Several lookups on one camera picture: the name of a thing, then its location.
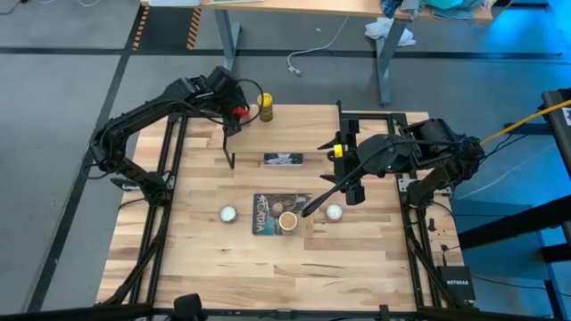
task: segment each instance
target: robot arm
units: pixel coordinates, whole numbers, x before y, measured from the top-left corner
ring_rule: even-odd
[[[367,175],[384,177],[407,174],[413,170],[433,169],[424,179],[410,183],[405,203],[411,208],[425,208],[434,191],[456,186],[470,179],[478,170],[484,151],[479,139],[457,135],[441,119],[429,119],[405,128],[401,135],[374,135],[356,144],[357,119],[343,119],[335,139],[319,149],[334,147],[327,158],[334,163],[333,176],[321,176],[335,186],[303,209],[308,217],[331,194],[345,193],[348,205],[365,201],[360,179]]]
[[[151,205],[164,205],[172,197],[172,191],[161,173],[147,172],[125,157],[128,138],[165,116],[183,112],[195,117],[222,118],[219,124],[232,136],[241,130],[239,109],[243,108],[248,107],[239,80],[228,70],[217,67],[208,78],[178,79],[152,101],[110,119],[94,135],[89,148],[101,171],[120,173],[140,186]]]

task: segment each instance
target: wooden table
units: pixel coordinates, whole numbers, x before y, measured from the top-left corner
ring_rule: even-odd
[[[148,0],[141,0],[141,3],[149,5]],[[212,4],[211,0],[203,0],[201,7],[214,10],[224,51],[223,64],[229,70],[232,70],[234,59],[236,58],[236,48],[241,27],[239,22],[230,23],[228,10],[385,17],[379,0],[265,0],[264,2],[246,4]],[[490,9],[476,8],[473,12],[473,21],[490,22],[493,19]],[[421,12],[417,19],[434,19],[434,17],[430,10],[427,9]],[[410,22],[411,19],[407,13],[397,10],[394,15],[393,25],[386,39],[379,38],[376,40],[377,78],[381,107],[386,106],[391,101],[388,66],[397,49],[402,33]]]
[[[338,129],[338,114],[333,112],[336,106],[275,108],[272,122],[256,121],[228,141],[228,148],[237,152],[234,170],[228,168],[221,150],[220,126],[206,119],[190,119],[155,307],[171,308],[178,296],[197,292],[207,309],[378,311],[379,304],[386,304],[391,311],[416,311],[394,176],[365,177],[367,200],[358,206],[346,206],[344,196],[334,194],[313,215],[302,219],[298,235],[252,235],[254,193],[311,193],[317,197],[331,187],[319,175],[332,173],[333,165],[313,147],[332,138]],[[295,115],[297,126],[291,121]],[[428,115],[410,112],[407,118],[412,123]],[[164,119],[140,133],[134,161],[147,170],[156,169],[165,126]],[[306,133],[305,143],[292,136],[295,143],[291,145],[279,141],[270,149],[265,143],[256,144],[276,137],[276,133],[309,128],[315,128],[316,134]],[[360,128],[360,140],[387,132],[386,123],[379,120],[362,120]],[[250,147],[285,152],[294,145],[314,152],[306,152],[299,167],[265,167],[260,151]],[[139,193],[125,193],[123,201],[139,197]],[[436,200],[449,206],[441,196]],[[323,210],[331,203],[342,205],[343,222],[326,222]],[[219,221],[218,211],[227,204],[239,212],[234,224]],[[135,266],[146,211],[144,202],[120,211],[98,300],[110,296]],[[453,217],[446,210],[430,207],[426,220],[430,218],[437,229],[430,233],[430,242],[438,265],[440,245],[452,248],[458,245],[458,238]],[[450,265],[463,264],[459,249],[447,252],[446,259]],[[426,272],[420,263],[418,269],[425,304],[429,305]],[[147,271],[142,286],[145,293],[148,276]]]

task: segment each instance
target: gray floor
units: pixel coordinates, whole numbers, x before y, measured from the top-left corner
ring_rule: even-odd
[[[30,0],[13,14],[0,16],[0,46],[121,48],[137,5],[137,0],[102,0],[84,8],[71,0],[50,4]],[[510,10],[491,26],[415,21],[410,30],[418,43],[402,50],[567,54],[571,52],[571,25],[565,24],[562,13],[569,4],[560,1],[554,6],[557,11]],[[243,22],[239,46],[245,49],[322,45],[343,21],[339,16],[269,12],[232,12],[230,17]],[[363,36],[364,25],[371,21],[350,18],[332,48],[372,50]],[[446,38],[438,37],[443,33]],[[211,12],[203,12],[197,48],[220,48]],[[13,313],[29,297],[119,57],[2,54],[1,58],[0,144],[9,152],[0,157],[0,174],[8,177],[9,188],[0,193],[0,313]],[[112,116],[153,98],[175,78],[208,74],[220,61],[202,56],[131,57]],[[287,71],[284,57],[239,57],[234,71],[261,83],[276,102],[341,99],[346,109],[377,108],[374,60],[296,57],[293,62],[303,70],[302,78]],[[571,86],[571,65],[564,62],[402,59],[393,61],[391,75],[392,110],[429,111],[433,117],[445,118],[454,130],[481,137],[496,132],[504,122],[534,112],[542,91]],[[252,89],[246,92],[250,98],[255,95]],[[135,141],[135,137],[130,141],[130,152]],[[510,146],[461,185],[456,197],[488,185],[518,165],[497,184],[466,199],[537,205],[568,194],[571,184],[552,144],[550,138],[528,137]],[[107,180],[87,184],[44,309],[93,303],[120,197],[120,191]],[[558,231],[543,234],[546,243],[561,242]],[[571,293],[569,265],[560,263],[553,269],[560,290]],[[534,280],[501,280],[537,286]],[[550,314],[542,291],[475,284],[481,309]],[[567,308],[571,309],[569,299]]]

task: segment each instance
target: yellow clamp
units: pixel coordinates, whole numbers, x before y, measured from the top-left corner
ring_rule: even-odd
[[[333,146],[333,152],[335,153],[336,158],[343,157],[343,146],[341,144]]]

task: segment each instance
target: yellow cable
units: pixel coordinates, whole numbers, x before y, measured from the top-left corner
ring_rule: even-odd
[[[571,100],[568,100],[568,101],[563,102],[563,103],[558,103],[558,104],[556,104],[555,106],[551,106],[550,108],[546,108],[546,109],[544,109],[544,110],[542,110],[542,111],[538,111],[538,112],[536,112],[536,113],[533,114],[533,115],[529,115],[529,116],[525,117],[524,119],[518,121],[517,123],[511,125],[510,127],[505,128],[505,129],[503,129],[502,131],[500,131],[500,132],[498,132],[498,133],[496,133],[496,134],[494,134],[494,135],[492,135],[492,136],[489,136],[488,138],[486,138],[485,140],[483,140],[483,141],[480,143],[480,145],[484,146],[485,144],[490,143],[492,140],[498,138],[499,136],[502,136],[502,135],[504,135],[504,134],[506,134],[506,133],[508,133],[508,132],[510,132],[510,131],[512,131],[512,130],[514,130],[515,128],[518,128],[518,127],[524,125],[524,124],[525,124],[526,122],[528,122],[529,120],[536,119],[536,118],[538,118],[538,117],[540,117],[540,116],[542,116],[542,115],[545,115],[545,114],[548,113],[548,112],[556,111],[556,110],[561,109],[561,108],[563,108],[563,107],[566,107],[566,106],[568,106],[568,105],[571,105]]]

